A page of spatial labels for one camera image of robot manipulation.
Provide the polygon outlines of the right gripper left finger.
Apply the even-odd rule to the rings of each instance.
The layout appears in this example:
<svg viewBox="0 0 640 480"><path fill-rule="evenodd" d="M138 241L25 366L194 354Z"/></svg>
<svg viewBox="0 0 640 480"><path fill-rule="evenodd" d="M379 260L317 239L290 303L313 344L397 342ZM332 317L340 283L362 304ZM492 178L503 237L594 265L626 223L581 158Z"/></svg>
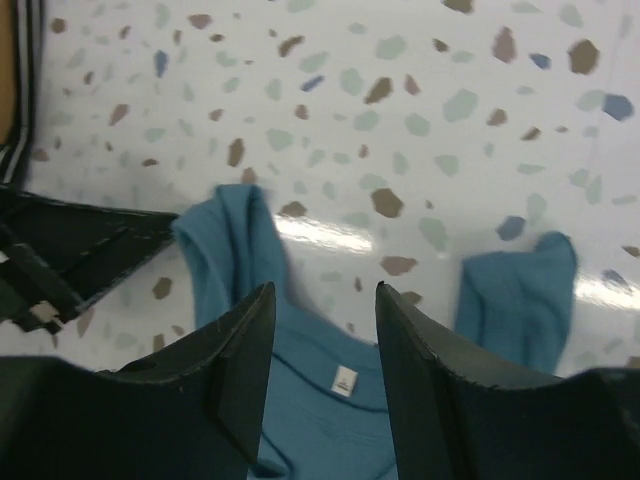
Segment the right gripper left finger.
<svg viewBox="0 0 640 480"><path fill-rule="evenodd" d="M264 284L117 371L1 361L5 479L243 479L258 456L276 320Z"/></svg>

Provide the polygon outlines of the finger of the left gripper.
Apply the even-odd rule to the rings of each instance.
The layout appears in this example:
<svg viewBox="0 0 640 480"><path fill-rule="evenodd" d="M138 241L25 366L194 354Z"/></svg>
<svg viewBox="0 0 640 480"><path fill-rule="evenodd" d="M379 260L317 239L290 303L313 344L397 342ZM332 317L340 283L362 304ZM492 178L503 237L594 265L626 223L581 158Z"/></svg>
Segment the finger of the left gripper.
<svg viewBox="0 0 640 480"><path fill-rule="evenodd" d="M60 331L168 247L175 218L2 187L2 320Z"/></svg>

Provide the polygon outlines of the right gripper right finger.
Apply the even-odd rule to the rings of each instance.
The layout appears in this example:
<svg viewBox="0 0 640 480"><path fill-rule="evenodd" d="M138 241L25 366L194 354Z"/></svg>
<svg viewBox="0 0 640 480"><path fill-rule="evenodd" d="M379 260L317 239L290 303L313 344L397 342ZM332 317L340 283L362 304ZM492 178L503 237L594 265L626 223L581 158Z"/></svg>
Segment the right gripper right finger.
<svg viewBox="0 0 640 480"><path fill-rule="evenodd" d="M376 327L401 478L638 477L637 369L536 372L452 332L385 283Z"/></svg>

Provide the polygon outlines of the blue tank top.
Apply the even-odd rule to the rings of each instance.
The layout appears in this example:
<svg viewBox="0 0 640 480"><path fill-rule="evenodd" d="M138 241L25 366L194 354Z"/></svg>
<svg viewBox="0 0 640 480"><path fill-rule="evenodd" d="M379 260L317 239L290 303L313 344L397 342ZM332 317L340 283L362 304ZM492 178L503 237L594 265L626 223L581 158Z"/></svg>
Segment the blue tank top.
<svg viewBox="0 0 640 480"><path fill-rule="evenodd" d="M256 287L276 288L276 331L252 479L393 479L397 475L378 349L297 306L289 265L261 189L221 185L173 225L189 267L195 324ZM530 252L463 264L455 330L481 348L553 373L566 345L577 257L559 232Z"/></svg>

